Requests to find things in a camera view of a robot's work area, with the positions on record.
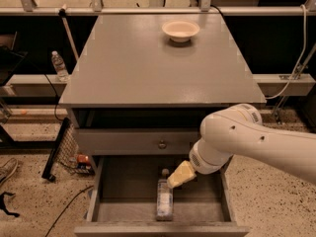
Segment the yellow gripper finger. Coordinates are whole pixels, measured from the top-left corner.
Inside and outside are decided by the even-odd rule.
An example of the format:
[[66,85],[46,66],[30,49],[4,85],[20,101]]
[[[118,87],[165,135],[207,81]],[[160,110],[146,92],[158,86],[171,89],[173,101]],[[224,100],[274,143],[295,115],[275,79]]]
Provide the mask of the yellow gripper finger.
[[193,168],[191,162],[183,161],[169,176],[167,184],[170,189],[173,189],[193,180],[196,176],[196,170]]

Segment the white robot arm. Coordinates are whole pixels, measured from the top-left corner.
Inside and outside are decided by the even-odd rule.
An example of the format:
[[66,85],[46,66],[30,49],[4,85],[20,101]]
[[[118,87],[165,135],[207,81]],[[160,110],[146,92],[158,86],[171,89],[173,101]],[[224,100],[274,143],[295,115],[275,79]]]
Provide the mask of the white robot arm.
[[167,179],[173,189],[196,177],[212,174],[230,157],[241,155],[316,184],[316,135],[263,126],[259,111],[239,104],[206,116],[200,124],[200,139]]

